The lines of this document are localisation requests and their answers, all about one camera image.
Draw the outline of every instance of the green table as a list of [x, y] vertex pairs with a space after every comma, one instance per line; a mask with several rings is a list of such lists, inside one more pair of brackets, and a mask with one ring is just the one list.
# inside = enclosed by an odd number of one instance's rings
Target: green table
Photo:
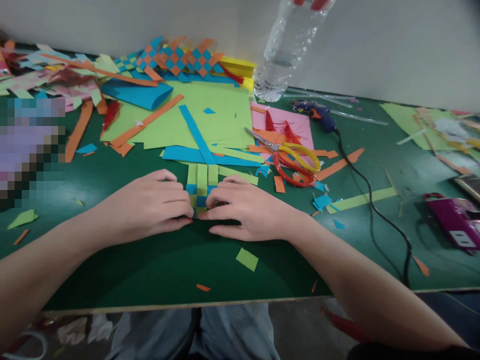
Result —
[[[271, 106], [291, 109], [287, 99]], [[411, 263], [412, 289], [437, 291], [479, 288], [480, 259], [450, 244], [421, 198], [422, 194], [430, 192], [439, 192], [448, 197], [465, 197], [450, 181], [457, 174], [434, 158], [430, 151], [419, 149], [412, 141], [397, 146], [396, 142], [407, 135], [377, 101], [361, 99], [358, 106], [363, 109], [360, 113], [362, 116], [386, 121], [389, 126], [336, 117], [338, 128], [348, 153], [365, 148], [355, 166], [369, 178], [373, 190], [391, 186], [385, 173], [387, 169], [397, 189], [406, 198], [401, 217], [399, 207], [403, 200], [398, 196], [380, 200], [376, 206], [408, 234], [414, 254], [430, 267], [431, 276], [425, 277], [417, 265]], [[332, 108], [345, 111], [334, 104]], [[64, 119], [67, 130], [72, 131], [79, 114], [79, 110], [67, 114]], [[38, 193], [41, 189], [52, 187], [53, 182], [39, 181], [36, 184], [37, 194], [32, 195], [30, 191], [30, 197], [36, 196], [37, 200], [24, 201], [22, 209], [9, 209], [1, 213], [1, 257], [18, 248], [13, 246], [13, 242], [23, 228], [30, 229], [30, 233], [19, 246], [25, 246], [55, 225], [93, 207], [137, 177], [166, 168], [186, 184], [188, 167], [161, 159], [160, 148], [143, 150], [142, 144], [137, 144], [122, 158], [113, 149], [105, 147], [99, 142], [102, 122], [102, 116], [95, 111], [80, 146], [94, 143], [98, 151], [87, 157], [77, 154], [72, 163], [63, 164], [63, 183], [40, 196]], [[335, 135], [323, 133], [315, 123], [312, 123], [312, 133], [316, 149], [338, 151]], [[458, 157], [458, 165], [472, 165], [461, 154], [450, 156]], [[327, 167], [340, 160], [340, 157], [322, 160]], [[255, 172], [254, 168], [236, 169]], [[45, 173], [44, 177], [58, 180], [58, 174], [53, 176], [52, 173]], [[342, 169], [323, 182], [328, 185], [333, 200], [347, 199], [368, 190], [364, 181], [349, 168]], [[268, 178], [259, 175], [258, 186], [308, 214], [315, 212], [312, 193], [316, 196], [321, 194], [316, 189], [294, 188], [288, 183], [285, 194], [276, 193], [272, 174]], [[74, 199], [82, 200], [85, 207], [78, 205]], [[7, 225], [17, 214], [27, 209], [35, 209], [40, 218], [32, 224], [6, 231]], [[369, 206], [359, 206], [337, 214], [318, 214], [315, 218], [399, 277], [406, 254], [405, 243], [390, 225], [372, 214]], [[346, 229], [336, 229], [333, 219], [343, 223]], [[240, 242], [210, 234], [210, 226], [212, 222], [195, 220], [192, 225], [177, 232], [100, 251], [79, 267], [44, 310], [57, 314], [81, 314], [331, 295], [326, 284], [287, 242]], [[241, 247], [259, 258], [255, 272], [235, 260]], [[312, 294], [315, 280], [318, 280], [318, 285]], [[196, 288], [196, 284], [208, 286], [211, 291], [203, 292]]]

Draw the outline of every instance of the person's right hand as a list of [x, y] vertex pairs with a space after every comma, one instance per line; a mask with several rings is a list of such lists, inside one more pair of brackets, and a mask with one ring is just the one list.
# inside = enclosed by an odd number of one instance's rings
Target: person's right hand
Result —
[[201, 220], [228, 220], [241, 225], [215, 225], [212, 234], [243, 241], [282, 239], [290, 241], [300, 234], [310, 216], [268, 192], [248, 183], [238, 175], [226, 177], [206, 199], [208, 211], [201, 213]]

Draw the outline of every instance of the jeans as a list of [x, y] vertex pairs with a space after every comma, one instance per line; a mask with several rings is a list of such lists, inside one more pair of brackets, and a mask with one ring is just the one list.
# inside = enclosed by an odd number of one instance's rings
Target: jeans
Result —
[[106, 360], [280, 359], [267, 303], [125, 312]]

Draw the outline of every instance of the scissors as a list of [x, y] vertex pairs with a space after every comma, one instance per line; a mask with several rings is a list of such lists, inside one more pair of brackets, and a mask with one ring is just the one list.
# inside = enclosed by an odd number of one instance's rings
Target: scissors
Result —
[[[290, 184], [299, 187], [299, 188], [306, 188], [315, 184], [315, 173], [320, 171], [320, 161], [319, 159], [307, 149], [305, 146], [294, 144], [291, 142], [284, 142], [282, 145], [277, 145], [273, 142], [268, 141], [267, 139], [261, 137], [256, 132], [250, 130], [249, 128], [245, 128], [255, 139], [259, 142], [264, 144], [273, 154], [273, 163], [275, 164], [275, 168], [278, 171], [278, 174], [288, 181]], [[294, 149], [299, 150], [301, 153], [307, 155], [313, 162], [313, 166], [311, 167], [308, 165], [300, 155], [294, 151]], [[295, 162], [291, 161], [288, 156], [291, 155], [298, 163], [297, 165]], [[283, 170], [280, 163], [286, 165], [289, 168], [294, 169], [299, 175], [301, 174], [301, 178], [303, 182], [294, 180], [293, 178], [289, 177]]]

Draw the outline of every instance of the blue paper strip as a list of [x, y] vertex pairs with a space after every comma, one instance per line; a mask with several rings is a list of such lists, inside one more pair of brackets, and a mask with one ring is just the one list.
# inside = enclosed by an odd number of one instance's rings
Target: blue paper strip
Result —
[[207, 165], [217, 164], [215, 162], [214, 156], [212, 155], [212, 153], [209, 150], [209, 147], [207, 146], [207, 143], [205, 142], [202, 134], [200, 133], [200, 130], [197, 127], [197, 124], [195, 123], [194, 118], [190, 114], [190, 111], [187, 105], [180, 105], [178, 108], [180, 109], [180, 112], [183, 115], [183, 118], [185, 119], [186, 124], [188, 125], [188, 128], [190, 129], [193, 139], [195, 140], [196, 144], [198, 145], [198, 148], [200, 149], [201, 156], [205, 160], [205, 163]]

